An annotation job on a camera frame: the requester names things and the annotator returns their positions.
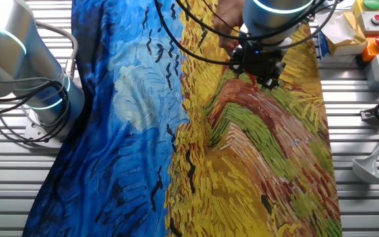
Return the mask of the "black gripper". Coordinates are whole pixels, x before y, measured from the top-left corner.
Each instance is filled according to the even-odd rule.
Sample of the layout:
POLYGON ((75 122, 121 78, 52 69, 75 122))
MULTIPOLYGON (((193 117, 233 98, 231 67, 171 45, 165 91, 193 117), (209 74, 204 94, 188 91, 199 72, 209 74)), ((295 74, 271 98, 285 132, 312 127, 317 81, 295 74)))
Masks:
POLYGON ((286 66, 282 62, 283 56, 281 50, 263 51, 259 46, 239 44, 232 51, 230 69, 236 78, 246 77, 249 73, 261 80, 262 90, 273 90, 280 86, 278 77, 286 66))

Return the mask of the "person's bare hand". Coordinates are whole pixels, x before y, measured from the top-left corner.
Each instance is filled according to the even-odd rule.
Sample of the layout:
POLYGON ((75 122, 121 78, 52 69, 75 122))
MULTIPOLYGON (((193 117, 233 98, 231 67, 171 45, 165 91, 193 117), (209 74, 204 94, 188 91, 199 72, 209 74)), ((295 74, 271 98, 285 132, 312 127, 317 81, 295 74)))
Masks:
MULTIPOLYGON (((223 34, 231 34, 232 29, 243 24, 243 8, 245 0, 218 0, 213 28, 223 34)), ((229 56, 232 54, 238 40, 219 36, 218 46, 223 48, 229 56)))

